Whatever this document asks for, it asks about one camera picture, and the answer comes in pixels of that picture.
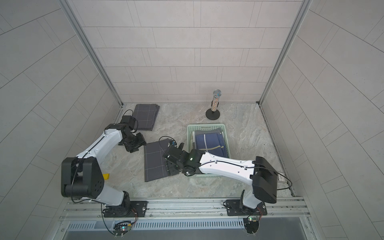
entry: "dark gray cloth with white grid lines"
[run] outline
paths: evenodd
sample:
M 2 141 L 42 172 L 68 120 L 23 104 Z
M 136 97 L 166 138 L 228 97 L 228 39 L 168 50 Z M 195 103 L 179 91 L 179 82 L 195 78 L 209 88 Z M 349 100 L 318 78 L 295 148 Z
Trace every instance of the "dark gray cloth with white grid lines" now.
M 152 131 L 159 109 L 160 106 L 157 104 L 136 104 L 133 117 L 138 122 L 137 129 Z
M 168 177 L 166 162 L 163 158 L 165 150 L 168 149 L 170 139 L 164 139 L 159 142 L 147 143 L 144 146 L 144 181 L 149 182 L 163 177 Z

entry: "gray tiled wall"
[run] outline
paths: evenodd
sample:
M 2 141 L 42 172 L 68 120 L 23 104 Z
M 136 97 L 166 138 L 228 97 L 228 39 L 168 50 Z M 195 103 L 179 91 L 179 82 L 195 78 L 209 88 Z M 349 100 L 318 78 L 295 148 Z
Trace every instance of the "gray tiled wall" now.
M 313 0 L 262 105 L 323 239 L 384 237 L 383 16 L 381 0 Z
M 69 0 L 123 102 L 255 102 L 301 1 Z
M 0 1 L 0 239 L 42 239 L 60 165 L 119 104 L 55 0 Z

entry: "green plastic basket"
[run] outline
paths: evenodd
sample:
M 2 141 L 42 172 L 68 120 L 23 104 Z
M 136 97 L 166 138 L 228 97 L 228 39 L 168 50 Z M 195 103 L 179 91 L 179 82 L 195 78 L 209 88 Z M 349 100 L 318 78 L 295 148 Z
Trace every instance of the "green plastic basket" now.
M 188 151 L 191 149 L 192 142 L 190 139 L 191 139 L 191 134 L 193 131 L 196 131 L 196 130 L 208 131 L 208 130 L 214 130 L 214 129 L 219 128 L 219 127 L 223 130 L 223 133 L 224 133 L 224 141 L 225 141 L 225 145 L 227 147 L 228 158 L 231 158 L 231 153 L 229 152 L 227 130 L 225 128 L 225 125 L 221 124 L 221 123 L 190 124 L 190 125 L 188 125 L 187 126 L 187 149 L 188 149 Z

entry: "laundry basket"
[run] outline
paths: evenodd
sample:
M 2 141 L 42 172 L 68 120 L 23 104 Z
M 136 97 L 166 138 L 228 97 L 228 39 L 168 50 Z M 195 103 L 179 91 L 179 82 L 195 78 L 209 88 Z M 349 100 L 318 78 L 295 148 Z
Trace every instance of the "laundry basket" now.
M 221 128 L 224 133 L 224 141 L 225 146 L 227 147 L 227 153 L 228 158 L 231 158 L 231 153 L 229 151 L 229 144 L 228 144 L 228 138 L 227 138 L 227 130 L 225 128 L 225 125 L 222 123 L 212 123 L 212 124 L 190 124 L 187 126 L 187 151 L 192 149 L 192 141 L 191 141 L 191 135 L 193 131 L 201 130 L 201 131 L 208 131 L 208 130 L 214 130 L 216 128 Z M 215 177 L 219 176 L 217 174 L 196 174 L 194 175 L 196 177 Z

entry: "round black stand base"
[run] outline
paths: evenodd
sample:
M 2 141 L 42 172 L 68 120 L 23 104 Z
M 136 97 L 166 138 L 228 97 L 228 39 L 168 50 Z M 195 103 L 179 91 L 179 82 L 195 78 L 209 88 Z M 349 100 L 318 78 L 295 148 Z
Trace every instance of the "round black stand base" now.
M 205 116 L 210 119 L 210 120 L 216 120 L 220 117 L 220 112 L 218 110 L 212 112 L 211 109 L 208 109 L 206 112 L 205 112 Z

